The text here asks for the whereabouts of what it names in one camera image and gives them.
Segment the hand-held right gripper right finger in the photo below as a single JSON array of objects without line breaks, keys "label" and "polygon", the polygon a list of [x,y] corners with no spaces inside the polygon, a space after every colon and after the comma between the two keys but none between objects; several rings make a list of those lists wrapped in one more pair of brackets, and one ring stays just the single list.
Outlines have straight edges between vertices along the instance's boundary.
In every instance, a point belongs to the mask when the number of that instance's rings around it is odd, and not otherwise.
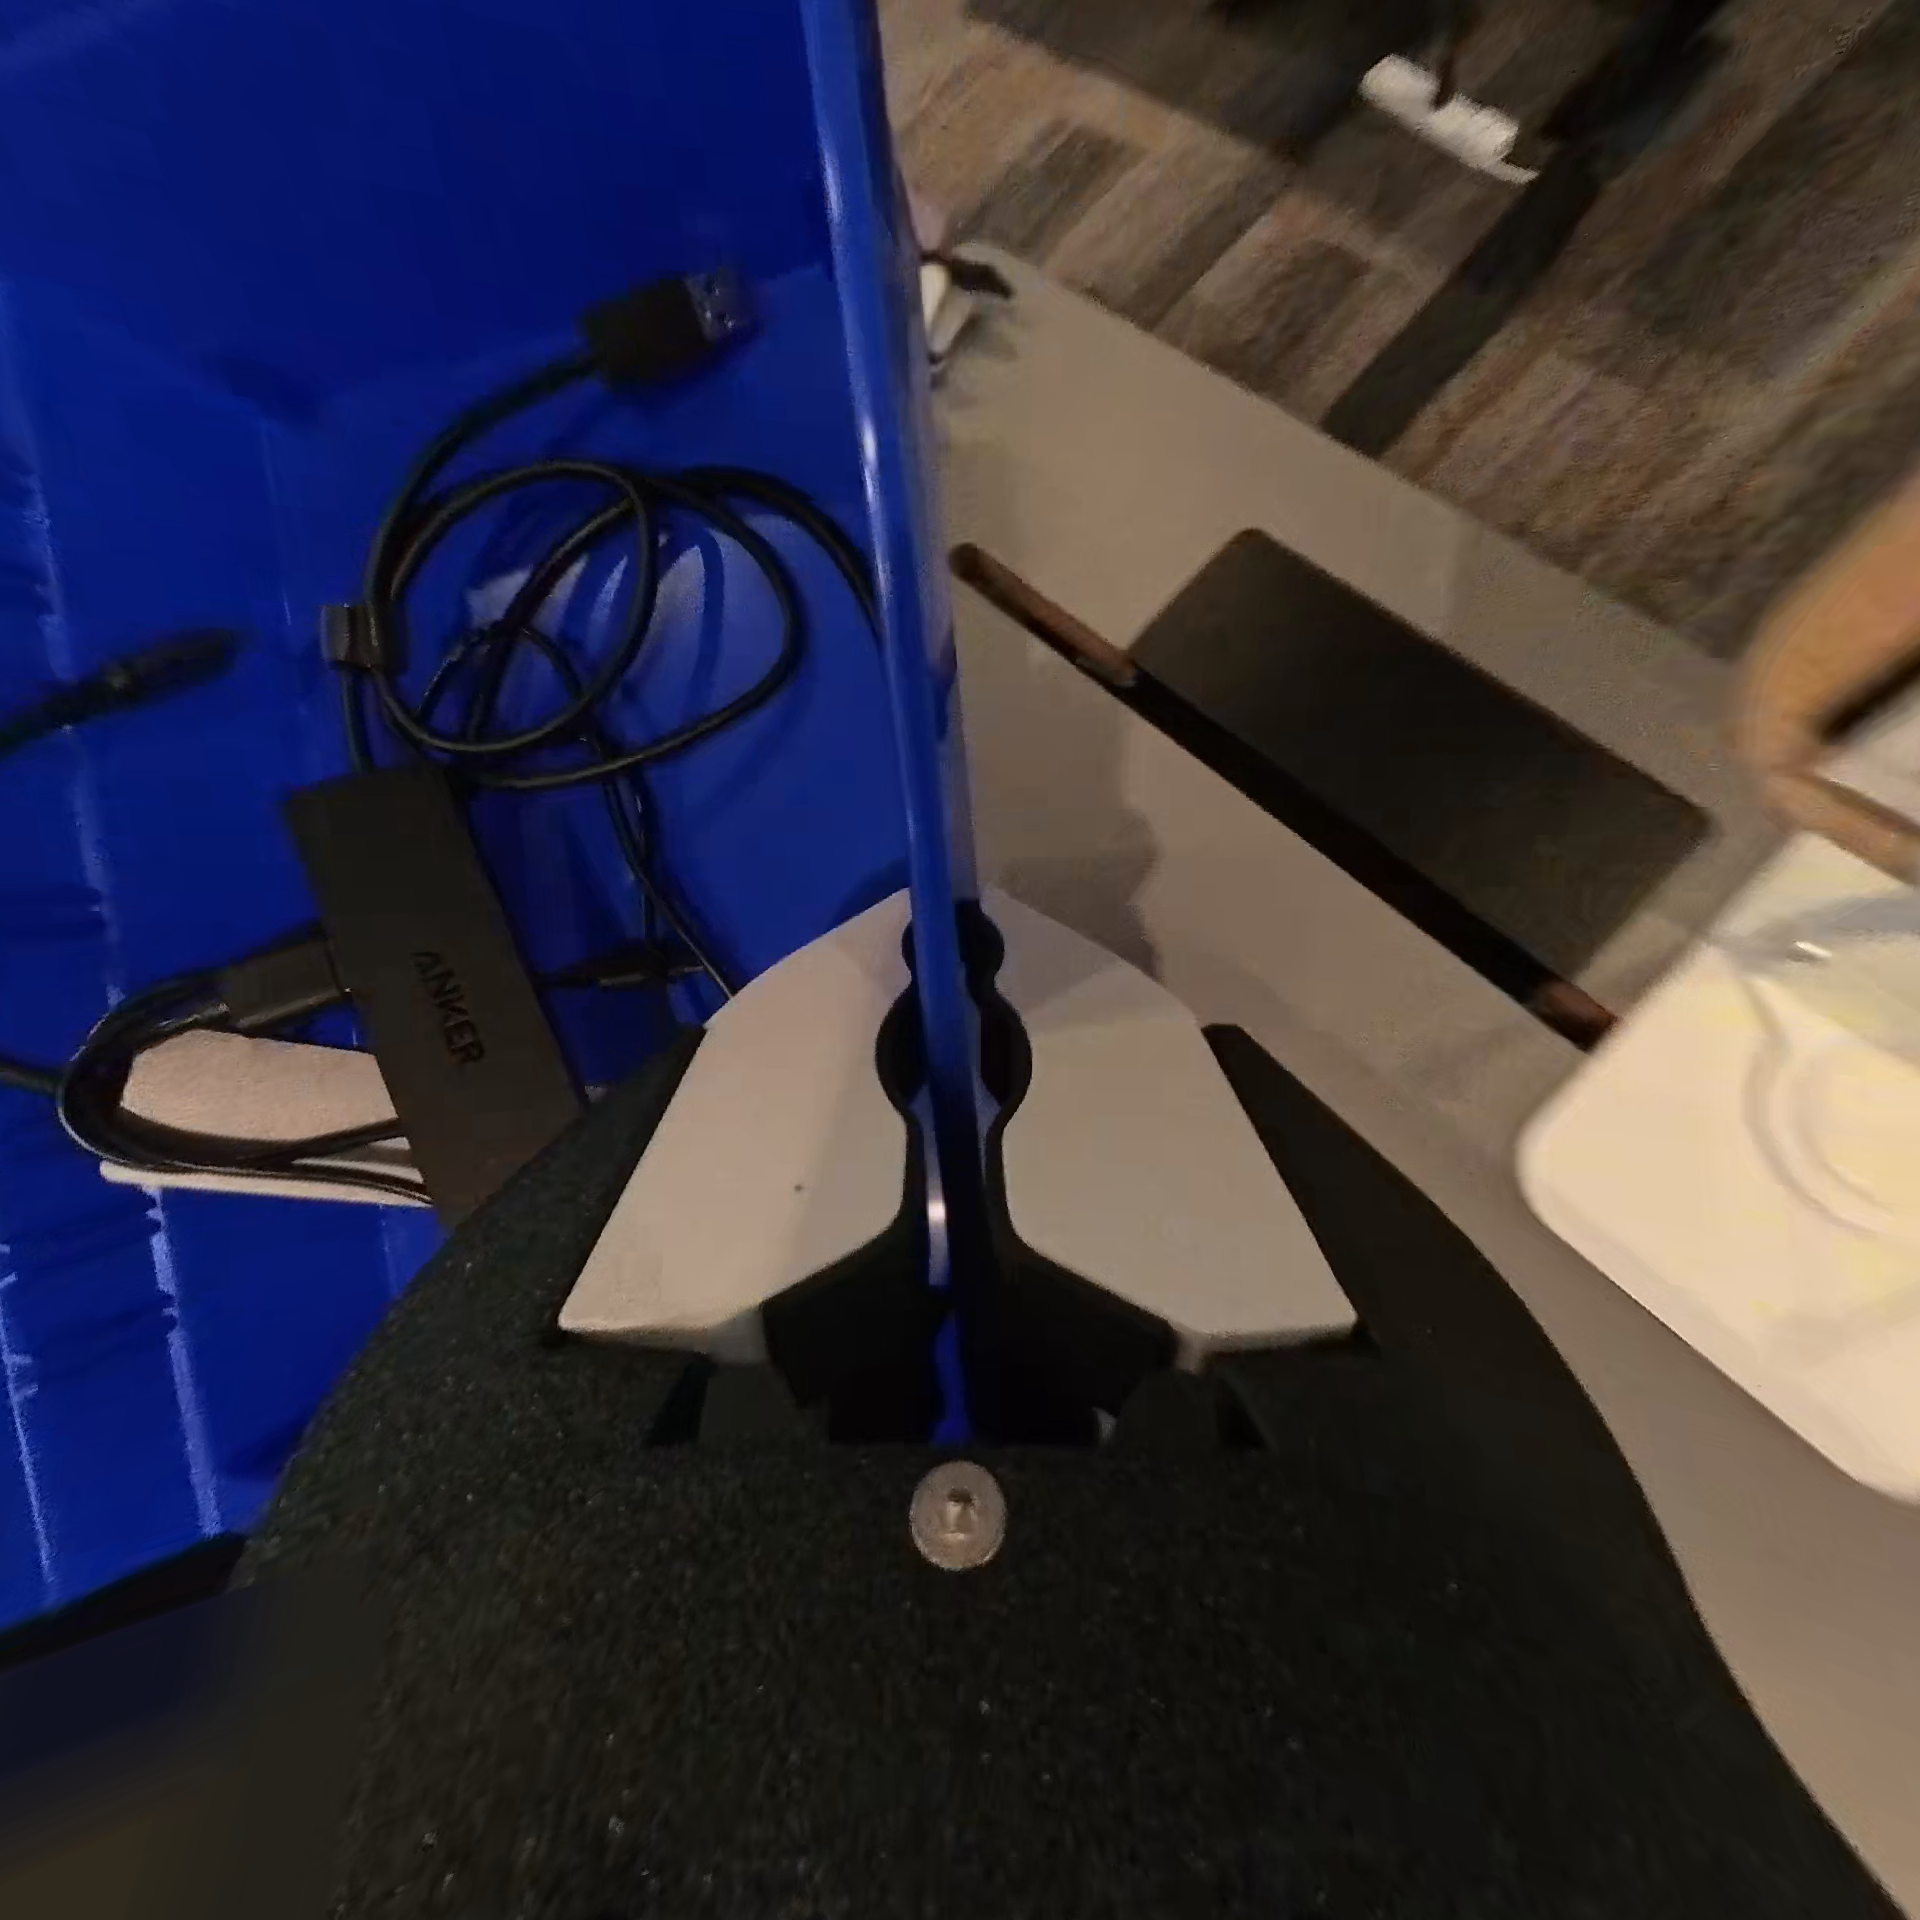
[{"label": "hand-held right gripper right finger", "polygon": [[1011,895],[972,913],[968,984],[995,1102],[968,1308],[979,1429],[1096,1429],[1148,1380],[1357,1335],[1182,998]]}]

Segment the blue plastic bin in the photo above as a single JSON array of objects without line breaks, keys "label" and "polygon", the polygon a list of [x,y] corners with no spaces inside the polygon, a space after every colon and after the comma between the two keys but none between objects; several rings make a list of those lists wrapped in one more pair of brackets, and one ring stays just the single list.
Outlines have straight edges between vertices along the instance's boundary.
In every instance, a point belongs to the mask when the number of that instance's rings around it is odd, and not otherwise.
[{"label": "blue plastic bin", "polygon": [[586,1105],[968,891],[876,5],[3,5],[3,1645],[198,1596],[429,1246],[283,805],[434,766]]}]

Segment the black rectangular table inlay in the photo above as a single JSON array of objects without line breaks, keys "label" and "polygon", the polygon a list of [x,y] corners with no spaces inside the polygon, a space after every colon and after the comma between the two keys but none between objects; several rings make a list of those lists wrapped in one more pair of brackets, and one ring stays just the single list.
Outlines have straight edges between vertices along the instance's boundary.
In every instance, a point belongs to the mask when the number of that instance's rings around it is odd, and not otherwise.
[{"label": "black rectangular table inlay", "polygon": [[1709,817],[1275,538],[1130,646],[1135,715],[1493,984],[1575,979]]}]

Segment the white and clear sign stand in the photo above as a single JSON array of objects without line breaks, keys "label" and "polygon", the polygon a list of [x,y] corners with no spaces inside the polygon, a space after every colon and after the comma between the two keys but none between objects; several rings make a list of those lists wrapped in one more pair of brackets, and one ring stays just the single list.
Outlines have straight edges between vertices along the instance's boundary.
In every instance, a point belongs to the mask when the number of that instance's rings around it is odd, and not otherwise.
[{"label": "white and clear sign stand", "polygon": [[1525,1125],[1516,1174],[1771,1419],[1916,1505],[1914,882],[1785,841]]}]

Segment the black usb hub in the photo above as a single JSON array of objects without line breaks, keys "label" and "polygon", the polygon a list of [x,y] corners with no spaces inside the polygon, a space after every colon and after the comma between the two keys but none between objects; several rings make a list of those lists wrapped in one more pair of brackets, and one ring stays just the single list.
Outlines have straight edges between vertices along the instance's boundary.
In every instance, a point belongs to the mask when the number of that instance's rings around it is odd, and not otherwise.
[{"label": "black usb hub", "polygon": [[439,1222],[481,1211],[579,1118],[581,1084],[434,766],[287,794],[332,964]]}]

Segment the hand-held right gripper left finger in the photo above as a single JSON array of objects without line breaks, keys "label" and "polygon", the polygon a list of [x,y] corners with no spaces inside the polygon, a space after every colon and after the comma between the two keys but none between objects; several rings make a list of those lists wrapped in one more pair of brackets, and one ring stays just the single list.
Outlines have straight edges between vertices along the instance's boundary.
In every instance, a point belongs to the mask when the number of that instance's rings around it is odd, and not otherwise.
[{"label": "hand-held right gripper left finger", "polygon": [[827,1432],[934,1432],[948,1222],[905,891],[693,1041],[577,1278],[570,1339],[770,1372]]}]

